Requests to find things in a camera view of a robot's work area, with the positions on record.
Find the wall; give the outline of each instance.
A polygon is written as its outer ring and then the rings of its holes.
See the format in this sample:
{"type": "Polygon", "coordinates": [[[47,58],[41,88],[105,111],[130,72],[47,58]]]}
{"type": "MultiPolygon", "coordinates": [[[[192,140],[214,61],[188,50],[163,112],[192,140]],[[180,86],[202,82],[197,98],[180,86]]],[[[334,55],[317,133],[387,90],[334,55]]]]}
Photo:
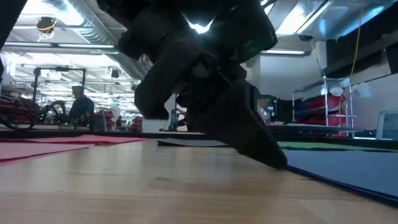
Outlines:
{"type": "Polygon", "coordinates": [[[261,94],[291,100],[294,90],[322,78],[315,54],[306,57],[262,55],[260,59],[261,94]]]}
{"type": "MultiPolygon", "coordinates": [[[[372,78],[390,74],[388,62],[369,67],[352,77],[352,84],[361,83],[372,78]]],[[[372,97],[360,98],[353,96],[353,111],[356,128],[367,130],[377,129],[379,113],[384,110],[398,110],[398,74],[368,82],[372,97]]]]}

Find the pipe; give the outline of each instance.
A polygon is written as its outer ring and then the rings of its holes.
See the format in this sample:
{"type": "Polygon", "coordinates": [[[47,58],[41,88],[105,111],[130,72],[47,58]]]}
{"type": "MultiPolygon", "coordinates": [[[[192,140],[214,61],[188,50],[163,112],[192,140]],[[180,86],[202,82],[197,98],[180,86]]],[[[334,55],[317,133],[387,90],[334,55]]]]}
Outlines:
{"type": "MultiPolygon", "coordinates": [[[[78,15],[76,16],[81,16],[83,18],[82,24],[69,25],[79,26],[79,29],[74,29],[73,31],[82,36],[87,42],[101,45],[116,44],[117,40],[114,36],[82,0],[43,0],[43,2],[58,9],[59,13],[70,13],[71,15],[77,13],[78,15]]],[[[141,63],[132,60],[124,54],[109,55],[109,57],[117,60],[122,68],[133,78],[141,80],[147,72],[141,63]]]]}

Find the black robotic claw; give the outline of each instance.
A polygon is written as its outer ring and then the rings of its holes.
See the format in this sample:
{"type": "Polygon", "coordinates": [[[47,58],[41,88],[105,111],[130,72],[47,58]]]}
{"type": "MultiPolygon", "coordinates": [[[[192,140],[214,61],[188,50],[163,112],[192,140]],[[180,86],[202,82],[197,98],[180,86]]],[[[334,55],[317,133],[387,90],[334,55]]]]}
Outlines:
{"type": "Polygon", "coordinates": [[[128,29],[118,49],[154,63],[135,92],[144,117],[167,118],[164,103],[176,93],[197,131],[276,169],[286,166],[256,111],[259,92],[239,65],[277,43],[259,0],[97,1],[128,29]],[[198,35],[191,22],[211,29],[198,35]]]}

